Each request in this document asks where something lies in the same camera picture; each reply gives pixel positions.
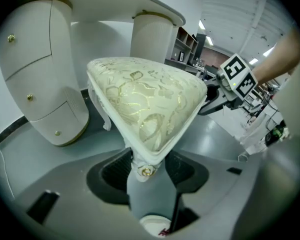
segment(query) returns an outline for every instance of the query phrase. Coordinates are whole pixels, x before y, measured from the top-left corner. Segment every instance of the gold drawer knob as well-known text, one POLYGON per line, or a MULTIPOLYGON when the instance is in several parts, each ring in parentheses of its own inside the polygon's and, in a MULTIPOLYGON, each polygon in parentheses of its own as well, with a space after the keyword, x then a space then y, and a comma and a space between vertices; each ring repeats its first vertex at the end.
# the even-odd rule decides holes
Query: gold drawer knob
POLYGON ((10 35, 8 36, 8 42, 9 42, 9 43, 12 43, 15 39, 16 39, 16 36, 15 36, 14 34, 10 34, 10 35))
POLYGON ((26 96, 26 99, 29 101, 29 102, 32 102, 34 100, 34 95, 33 94, 29 94, 26 96))

